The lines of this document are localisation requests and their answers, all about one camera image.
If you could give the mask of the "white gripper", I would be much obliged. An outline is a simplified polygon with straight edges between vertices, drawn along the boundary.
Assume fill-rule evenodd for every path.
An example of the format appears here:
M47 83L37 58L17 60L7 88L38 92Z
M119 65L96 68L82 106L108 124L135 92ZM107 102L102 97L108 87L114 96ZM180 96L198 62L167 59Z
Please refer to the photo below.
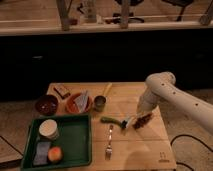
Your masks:
M137 114L144 116L151 113L158 105L159 96L153 93L149 88L139 97L137 104Z

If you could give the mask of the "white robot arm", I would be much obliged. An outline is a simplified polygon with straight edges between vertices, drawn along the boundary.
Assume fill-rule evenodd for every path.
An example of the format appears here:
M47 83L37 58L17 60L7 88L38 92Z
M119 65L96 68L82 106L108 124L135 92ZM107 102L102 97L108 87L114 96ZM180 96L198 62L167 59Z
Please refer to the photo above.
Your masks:
M171 72L149 75L146 90L139 97L137 115L144 116L152 112L163 98L183 110L204 129L213 135L213 105L194 97L175 87L176 77Z

